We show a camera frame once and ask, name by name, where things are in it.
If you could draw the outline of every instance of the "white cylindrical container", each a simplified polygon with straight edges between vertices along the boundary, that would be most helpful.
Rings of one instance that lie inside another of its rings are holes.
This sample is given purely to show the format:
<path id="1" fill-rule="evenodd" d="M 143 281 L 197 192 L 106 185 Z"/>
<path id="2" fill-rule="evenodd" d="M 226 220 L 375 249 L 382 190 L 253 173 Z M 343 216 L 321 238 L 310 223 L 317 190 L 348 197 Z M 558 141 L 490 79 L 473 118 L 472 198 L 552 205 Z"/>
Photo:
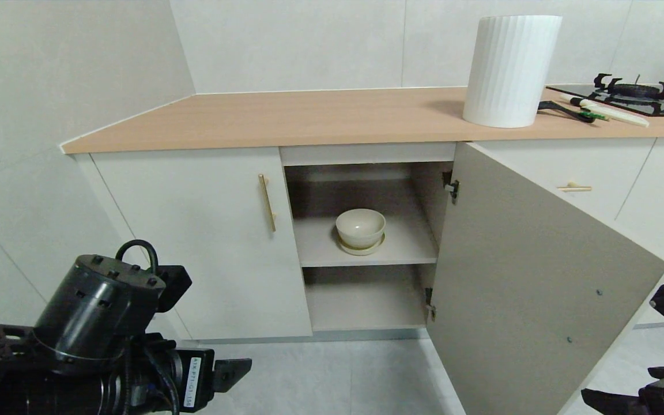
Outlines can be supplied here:
<path id="1" fill-rule="evenodd" d="M 561 22 L 561 16 L 480 19 L 466 121 L 505 129 L 534 123 Z"/>

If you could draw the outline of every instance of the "drawer handle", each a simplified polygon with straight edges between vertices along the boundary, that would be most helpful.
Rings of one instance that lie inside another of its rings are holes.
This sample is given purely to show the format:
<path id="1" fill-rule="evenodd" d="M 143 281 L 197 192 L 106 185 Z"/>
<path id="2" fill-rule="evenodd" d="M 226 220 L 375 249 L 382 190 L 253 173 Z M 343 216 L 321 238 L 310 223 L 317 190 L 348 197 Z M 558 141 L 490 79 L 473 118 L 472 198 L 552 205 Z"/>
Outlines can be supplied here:
<path id="1" fill-rule="evenodd" d="M 268 210 L 268 216 L 271 220 L 271 231 L 276 231 L 276 214 L 273 213 L 271 208 L 271 199 L 268 197 L 268 179 L 263 174 L 258 174 L 258 181 L 261 182 L 261 189 L 263 189 L 263 196 L 266 199 L 266 210 Z"/>
<path id="2" fill-rule="evenodd" d="M 580 186 L 576 182 L 567 182 L 567 186 L 558 187 L 558 190 L 563 192 L 590 192 L 593 190 L 593 187 Z"/>

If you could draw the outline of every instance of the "black glass cooktop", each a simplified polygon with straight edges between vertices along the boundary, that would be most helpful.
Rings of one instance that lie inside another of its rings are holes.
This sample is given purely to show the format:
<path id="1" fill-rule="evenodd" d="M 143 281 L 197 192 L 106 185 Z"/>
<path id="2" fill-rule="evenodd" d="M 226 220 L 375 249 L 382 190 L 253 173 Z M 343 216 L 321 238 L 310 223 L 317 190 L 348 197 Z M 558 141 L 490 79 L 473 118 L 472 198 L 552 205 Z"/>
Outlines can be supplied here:
<path id="1" fill-rule="evenodd" d="M 594 84 L 551 85 L 548 89 L 616 106 L 641 115 L 664 116 L 664 82 L 658 84 L 619 84 L 620 78 L 609 82 L 609 74 L 599 74 Z"/>

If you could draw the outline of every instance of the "label sticker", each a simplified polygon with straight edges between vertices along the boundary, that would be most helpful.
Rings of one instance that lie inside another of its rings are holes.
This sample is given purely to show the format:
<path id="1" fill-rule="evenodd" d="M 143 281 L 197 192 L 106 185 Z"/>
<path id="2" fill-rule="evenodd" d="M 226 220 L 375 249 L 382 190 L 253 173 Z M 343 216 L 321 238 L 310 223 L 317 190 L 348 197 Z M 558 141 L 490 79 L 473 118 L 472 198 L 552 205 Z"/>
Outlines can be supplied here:
<path id="1" fill-rule="evenodd" d="M 184 407 L 193 408 L 196 399 L 196 386 L 198 385 L 198 373 L 201 370 L 201 358 L 192 357 L 189 363 L 189 376 L 186 380 L 186 395 Z"/>

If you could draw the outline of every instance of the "black robotic arm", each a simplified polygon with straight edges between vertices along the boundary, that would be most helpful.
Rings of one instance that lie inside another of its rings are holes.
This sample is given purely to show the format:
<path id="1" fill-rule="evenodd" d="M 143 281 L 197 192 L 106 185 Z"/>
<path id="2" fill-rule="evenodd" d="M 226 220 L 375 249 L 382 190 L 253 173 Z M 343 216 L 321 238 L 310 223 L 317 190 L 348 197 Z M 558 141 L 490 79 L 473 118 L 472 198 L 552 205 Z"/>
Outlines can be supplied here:
<path id="1" fill-rule="evenodd" d="M 150 269 L 122 262 L 144 247 Z M 81 255 L 34 327 L 0 324 L 0 415 L 140 415 L 197 412 L 250 371 L 250 359 L 216 360 L 145 329 L 191 285 L 136 239 L 115 258 Z"/>

